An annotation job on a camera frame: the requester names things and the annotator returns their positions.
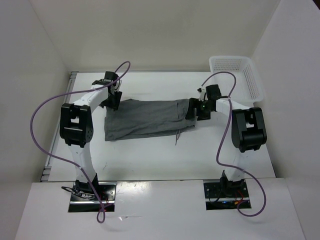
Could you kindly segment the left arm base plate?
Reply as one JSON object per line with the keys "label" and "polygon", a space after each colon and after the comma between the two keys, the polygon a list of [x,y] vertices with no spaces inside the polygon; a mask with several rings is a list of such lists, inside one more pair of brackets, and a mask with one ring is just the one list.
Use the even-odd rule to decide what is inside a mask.
{"label": "left arm base plate", "polygon": [[[72,187],[61,187],[66,192],[71,193],[68,212],[69,213],[88,213],[98,212],[101,209],[100,202],[93,192],[86,193],[84,191],[76,190],[76,184]],[[116,200],[116,188],[115,182],[99,182],[98,195],[105,205],[105,212],[115,211]]]}

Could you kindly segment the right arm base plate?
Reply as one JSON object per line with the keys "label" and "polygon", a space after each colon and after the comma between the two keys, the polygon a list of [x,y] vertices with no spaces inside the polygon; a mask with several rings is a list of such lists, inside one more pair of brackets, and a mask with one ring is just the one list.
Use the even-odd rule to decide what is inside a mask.
{"label": "right arm base plate", "polygon": [[222,190],[221,183],[215,181],[203,182],[205,206],[207,211],[251,209],[250,196],[247,184],[242,181],[238,186]]}

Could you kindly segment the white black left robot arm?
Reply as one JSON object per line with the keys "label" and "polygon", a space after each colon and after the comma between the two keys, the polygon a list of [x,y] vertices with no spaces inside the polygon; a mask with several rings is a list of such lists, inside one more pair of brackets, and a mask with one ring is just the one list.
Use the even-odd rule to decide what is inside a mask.
{"label": "white black left robot arm", "polygon": [[115,72],[107,71],[103,79],[91,84],[90,92],[73,103],[61,106],[59,134],[77,164],[73,191],[89,200],[96,199],[100,194],[98,175],[90,153],[90,141],[94,135],[92,113],[97,107],[118,110],[122,96],[118,77]]}

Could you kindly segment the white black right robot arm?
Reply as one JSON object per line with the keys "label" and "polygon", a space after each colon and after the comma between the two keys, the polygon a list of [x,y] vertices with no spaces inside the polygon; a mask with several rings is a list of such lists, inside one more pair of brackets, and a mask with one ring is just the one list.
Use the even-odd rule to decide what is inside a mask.
{"label": "white black right robot arm", "polygon": [[241,155],[247,151],[259,150],[267,141],[263,111],[259,107],[248,107],[235,102],[230,95],[222,95],[217,84],[199,88],[197,91],[199,98],[189,99],[185,117],[187,120],[210,120],[212,112],[228,117],[215,160],[224,167],[219,191],[223,196],[230,197],[242,186],[247,172],[245,167],[239,165],[239,159],[226,163],[220,161],[223,143],[228,130],[231,130],[231,142]]}

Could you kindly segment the grey shorts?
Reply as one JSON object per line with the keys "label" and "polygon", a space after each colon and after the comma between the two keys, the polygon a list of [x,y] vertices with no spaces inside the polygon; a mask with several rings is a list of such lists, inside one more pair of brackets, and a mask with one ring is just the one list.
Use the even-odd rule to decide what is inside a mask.
{"label": "grey shorts", "polygon": [[196,118],[186,119],[188,99],[169,101],[124,100],[118,110],[106,110],[106,142],[172,136],[196,125]]}

